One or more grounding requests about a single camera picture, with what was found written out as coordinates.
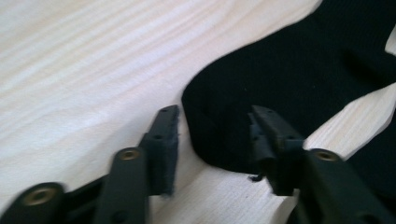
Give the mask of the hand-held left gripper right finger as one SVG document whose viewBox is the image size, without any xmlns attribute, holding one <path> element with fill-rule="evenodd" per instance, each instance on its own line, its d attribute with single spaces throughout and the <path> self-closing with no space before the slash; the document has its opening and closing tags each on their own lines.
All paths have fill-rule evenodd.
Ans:
<svg viewBox="0 0 396 224">
<path fill-rule="evenodd" d="M 275 195 L 291 196 L 301 177 L 304 137 L 270 108 L 254 105 L 248 115 L 252 158 L 260 169 L 253 180 L 265 177 Z"/>
</svg>

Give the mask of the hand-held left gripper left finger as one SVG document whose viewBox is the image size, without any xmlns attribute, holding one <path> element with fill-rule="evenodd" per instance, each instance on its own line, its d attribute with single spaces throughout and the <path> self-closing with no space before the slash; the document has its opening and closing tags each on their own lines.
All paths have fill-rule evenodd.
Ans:
<svg viewBox="0 0 396 224">
<path fill-rule="evenodd" d="M 148 194 L 172 196 L 178 160 L 177 105 L 161 108 L 143 135 L 139 146 L 146 150 Z"/>
</svg>

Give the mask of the black sock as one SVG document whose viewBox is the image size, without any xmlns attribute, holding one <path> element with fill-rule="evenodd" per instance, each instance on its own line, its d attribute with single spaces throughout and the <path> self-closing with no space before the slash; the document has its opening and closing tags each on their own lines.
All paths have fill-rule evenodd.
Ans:
<svg viewBox="0 0 396 224">
<path fill-rule="evenodd" d="M 396 82 L 385 45 L 396 0 L 322 0 L 306 18 L 208 65 L 181 102 L 195 153 L 206 163 L 255 174 L 248 117 L 275 110 L 309 135 L 345 105 Z"/>
<path fill-rule="evenodd" d="M 309 151 L 287 224 L 396 224 L 396 120 L 347 161 Z"/>
</svg>

